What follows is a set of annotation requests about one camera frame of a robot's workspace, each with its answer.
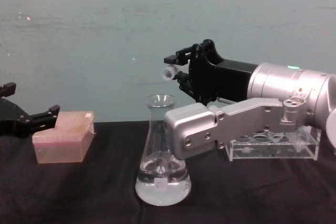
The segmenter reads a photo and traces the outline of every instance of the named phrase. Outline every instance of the black mount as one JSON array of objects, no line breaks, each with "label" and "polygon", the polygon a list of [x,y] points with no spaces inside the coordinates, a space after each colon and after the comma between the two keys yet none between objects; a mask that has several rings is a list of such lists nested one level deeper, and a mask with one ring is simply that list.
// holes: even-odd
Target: black mount
[{"label": "black mount", "polygon": [[55,105],[47,112],[28,115],[16,104],[2,98],[15,93],[11,82],[0,87],[0,135],[27,137],[32,133],[54,128],[60,107]]},{"label": "black mount", "polygon": [[210,39],[164,59],[170,65],[183,66],[188,62],[189,73],[179,72],[174,79],[196,102],[207,105],[217,98],[234,102],[247,99],[248,83],[257,65],[223,59]]}]

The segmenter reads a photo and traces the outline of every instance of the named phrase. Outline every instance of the robotic arm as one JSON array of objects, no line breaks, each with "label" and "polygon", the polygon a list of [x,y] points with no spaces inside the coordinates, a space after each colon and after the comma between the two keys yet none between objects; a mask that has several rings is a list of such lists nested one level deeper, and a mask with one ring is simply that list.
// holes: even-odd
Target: robotic arm
[{"label": "robotic arm", "polygon": [[[167,78],[197,103],[165,115],[166,137],[179,159],[258,131],[293,132],[304,125],[326,130],[336,147],[336,76],[292,66],[223,59],[212,40],[164,59]],[[187,66],[188,73],[179,71]],[[235,102],[218,108],[216,99]]]},{"label": "robotic arm", "polygon": [[20,138],[55,127],[60,107],[55,105],[47,112],[28,115],[16,104],[4,99],[15,93],[16,84],[0,86],[0,136],[14,135]]}]

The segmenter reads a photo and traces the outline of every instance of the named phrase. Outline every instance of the black fabric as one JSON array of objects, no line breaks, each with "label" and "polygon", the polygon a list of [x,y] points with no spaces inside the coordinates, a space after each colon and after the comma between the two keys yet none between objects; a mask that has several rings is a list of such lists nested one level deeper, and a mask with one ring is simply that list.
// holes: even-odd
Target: black fabric
[{"label": "black fabric", "polygon": [[97,123],[83,163],[36,162],[31,140],[0,138],[0,223],[336,223],[336,156],[229,162],[213,150],[186,161],[190,195],[170,207],[138,199],[147,122]]}]

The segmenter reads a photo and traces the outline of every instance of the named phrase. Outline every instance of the pink box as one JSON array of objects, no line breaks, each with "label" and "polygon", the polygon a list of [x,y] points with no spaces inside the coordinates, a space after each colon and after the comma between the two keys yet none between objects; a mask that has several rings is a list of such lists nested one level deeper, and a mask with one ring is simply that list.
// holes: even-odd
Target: pink box
[{"label": "pink box", "polygon": [[55,128],[33,135],[37,162],[82,162],[95,136],[93,118],[92,111],[60,112]]}]

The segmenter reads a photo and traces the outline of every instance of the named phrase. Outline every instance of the glass flask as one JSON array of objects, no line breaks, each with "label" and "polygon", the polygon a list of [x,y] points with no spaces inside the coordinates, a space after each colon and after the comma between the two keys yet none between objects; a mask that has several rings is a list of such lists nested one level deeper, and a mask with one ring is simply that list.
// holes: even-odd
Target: glass flask
[{"label": "glass flask", "polygon": [[150,110],[149,131],[135,190],[148,204],[169,206],[182,201],[191,190],[185,162],[174,157],[165,140],[163,118],[175,106],[175,97],[153,95],[146,104]]}]

